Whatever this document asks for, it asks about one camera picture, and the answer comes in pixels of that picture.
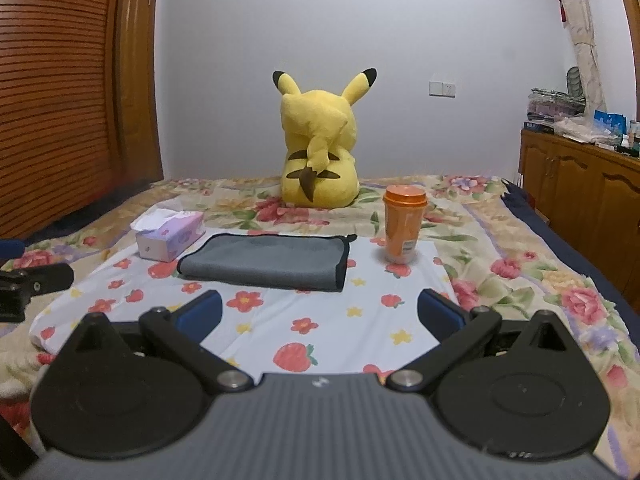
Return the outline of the purple and grey towel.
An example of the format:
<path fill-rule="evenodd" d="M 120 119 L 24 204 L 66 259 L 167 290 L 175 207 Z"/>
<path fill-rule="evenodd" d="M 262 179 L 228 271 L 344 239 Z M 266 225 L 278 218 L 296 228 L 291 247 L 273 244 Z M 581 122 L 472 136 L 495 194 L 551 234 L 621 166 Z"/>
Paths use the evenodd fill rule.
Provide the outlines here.
<path fill-rule="evenodd" d="M 221 233 L 182 257 L 184 278 L 233 285 L 312 292 L 344 288 L 350 244 L 355 234 L 296 236 Z"/>

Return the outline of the white strawberry print cloth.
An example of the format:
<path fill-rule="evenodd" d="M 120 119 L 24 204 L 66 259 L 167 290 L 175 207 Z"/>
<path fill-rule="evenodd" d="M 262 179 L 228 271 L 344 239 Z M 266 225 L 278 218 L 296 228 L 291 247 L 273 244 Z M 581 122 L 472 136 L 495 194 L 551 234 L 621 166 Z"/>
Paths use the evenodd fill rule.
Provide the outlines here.
<path fill-rule="evenodd" d="M 73 284 L 29 329 L 50 353 L 87 313 L 131 322 L 152 307 L 175 311 L 204 292 L 221 296 L 220 323 L 202 345 L 254 378 L 265 373 L 375 373 L 386 377 L 437 344 L 416 314 L 423 289 L 454 299 L 439 252 L 421 242 L 416 260 L 384 258 L 379 238 L 358 237 L 349 251 L 341 292 L 305 292 L 182 278 L 173 263 L 143 260 L 129 246 Z"/>

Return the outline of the floral bed quilt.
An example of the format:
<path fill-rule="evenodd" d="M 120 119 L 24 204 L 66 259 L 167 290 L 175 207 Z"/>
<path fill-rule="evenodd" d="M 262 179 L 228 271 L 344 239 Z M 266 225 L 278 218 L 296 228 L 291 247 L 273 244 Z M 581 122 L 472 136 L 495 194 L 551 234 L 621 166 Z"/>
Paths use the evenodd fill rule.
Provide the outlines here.
<path fill-rule="evenodd" d="M 634 478 L 639 472 L 639 350 L 631 310 L 554 238 L 517 188 L 484 177 L 423 176 L 412 184 L 424 188 L 428 198 L 420 243 L 431 242 L 439 252 L 454 286 L 451 300 L 465 309 L 490 307 L 507 320 L 553 311 L 585 351 L 611 399 L 598 456 L 620 476 Z M 370 181 L 352 206 L 314 210 L 286 206 L 273 178 L 164 181 L 85 229 L 31 244 L 17 265 L 67 262 L 76 283 L 121 250 L 136 246 L 131 222 L 163 200 L 201 211 L 208 234 L 355 234 L 379 238 L 384 248 L 385 187 L 384 181 Z M 30 429 L 30 390 L 40 368 L 55 356 L 32 342 L 29 329 L 61 294 L 32 300 L 23 324 L 1 329 L 1 413 L 22 437 Z"/>

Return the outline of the purple tissue box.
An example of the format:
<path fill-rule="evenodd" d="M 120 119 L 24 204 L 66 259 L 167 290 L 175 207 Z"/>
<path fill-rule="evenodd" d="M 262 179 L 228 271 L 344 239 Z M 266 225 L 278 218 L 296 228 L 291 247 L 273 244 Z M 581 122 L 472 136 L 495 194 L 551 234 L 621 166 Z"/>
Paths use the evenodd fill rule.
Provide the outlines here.
<path fill-rule="evenodd" d="M 201 211 L 153 206 L 134 220 L 130 229 L 142 259 L 171 262 L 204 234 L 203 221 Z"/>

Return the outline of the orange plastic cup with lid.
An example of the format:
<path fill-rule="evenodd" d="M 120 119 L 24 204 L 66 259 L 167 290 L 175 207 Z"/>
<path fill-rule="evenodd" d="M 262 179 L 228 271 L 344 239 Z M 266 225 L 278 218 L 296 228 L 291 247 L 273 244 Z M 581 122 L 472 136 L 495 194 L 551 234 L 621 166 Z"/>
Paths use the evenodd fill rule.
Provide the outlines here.
<path fill-rule="evenodd" d="M 392 263 L 405 264 L 416 255 L 427 197 L 423 188 L 392 184 L 383 195 L 385 205 L 385 251 Z"/>

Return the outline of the wooden louvered wardrobe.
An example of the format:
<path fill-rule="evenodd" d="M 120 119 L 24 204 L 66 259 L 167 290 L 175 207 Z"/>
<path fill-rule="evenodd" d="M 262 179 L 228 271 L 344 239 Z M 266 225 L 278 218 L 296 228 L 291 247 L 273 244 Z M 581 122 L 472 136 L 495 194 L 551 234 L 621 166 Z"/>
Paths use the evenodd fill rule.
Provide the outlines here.
<path fill-rule="evenodd" d="M 1 233 L 163 175 L 156 0 L 1 0 Z"/>

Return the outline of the wooden cabinet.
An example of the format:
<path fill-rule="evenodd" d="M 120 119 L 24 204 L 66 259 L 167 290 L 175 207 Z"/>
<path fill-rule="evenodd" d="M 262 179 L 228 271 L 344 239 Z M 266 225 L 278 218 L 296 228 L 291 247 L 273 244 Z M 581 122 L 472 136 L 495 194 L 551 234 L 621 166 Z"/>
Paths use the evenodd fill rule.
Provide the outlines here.
<path fill-rule="evenodd" d="M 524 129 L 518 171 L 550 228 L 638 310 L 638 159 Z"/>

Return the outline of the clutter pile on cabinet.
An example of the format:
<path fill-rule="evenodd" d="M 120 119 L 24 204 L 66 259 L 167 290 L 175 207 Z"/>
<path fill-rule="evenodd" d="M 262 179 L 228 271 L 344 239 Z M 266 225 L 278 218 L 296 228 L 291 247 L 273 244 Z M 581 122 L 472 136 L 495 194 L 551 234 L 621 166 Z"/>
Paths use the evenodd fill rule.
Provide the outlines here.
<path fill-rule="evenodd" d="M 577 66 L 566 73 L 567 92 L 533 88 L 524 128 L 639 157 L 639 123 L 622 114 L 588 110 Z"/>

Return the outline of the yellow Pikachu plush toy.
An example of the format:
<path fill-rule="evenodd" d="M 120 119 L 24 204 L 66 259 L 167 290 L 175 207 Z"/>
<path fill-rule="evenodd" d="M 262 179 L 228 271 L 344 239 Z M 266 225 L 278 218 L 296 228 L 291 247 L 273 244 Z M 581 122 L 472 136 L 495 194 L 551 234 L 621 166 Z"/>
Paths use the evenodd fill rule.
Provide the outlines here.
<path fill-rule="evenodd" d="M 378 72 L 367 68 L 340 94 L 300 91 L 282 70 L 272 74 L 281 93 L 280 116 L 286 157 L 282 200 L 295 207 L 335 209 L 349 206 L 359 194 L 352 149 L 358 130 L 352 106 L 373 86 Z"/>

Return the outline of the floral curtain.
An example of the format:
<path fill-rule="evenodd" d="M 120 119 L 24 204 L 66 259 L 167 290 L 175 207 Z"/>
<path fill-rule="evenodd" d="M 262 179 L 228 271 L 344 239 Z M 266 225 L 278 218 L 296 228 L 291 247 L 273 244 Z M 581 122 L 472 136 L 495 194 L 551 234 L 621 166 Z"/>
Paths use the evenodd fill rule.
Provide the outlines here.
<path fill-rule="evenodd" d="M 561 0 L 586 100 L 586 114 L 606 111 L 589 0 Z"/>

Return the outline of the white wall switch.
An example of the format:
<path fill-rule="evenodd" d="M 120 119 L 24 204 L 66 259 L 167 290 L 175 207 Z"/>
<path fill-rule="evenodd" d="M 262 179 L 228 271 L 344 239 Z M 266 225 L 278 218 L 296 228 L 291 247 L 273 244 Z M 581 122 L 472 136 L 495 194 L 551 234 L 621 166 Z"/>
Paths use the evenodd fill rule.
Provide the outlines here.
<path fill-rule="evenodd" d="M 438 96 L 439 98 L 451 98 L 456 96 L 457 88 L 455 84 L 448 82 L 430 81 L 428 83 L 428 94 L 430 96 Z"/>

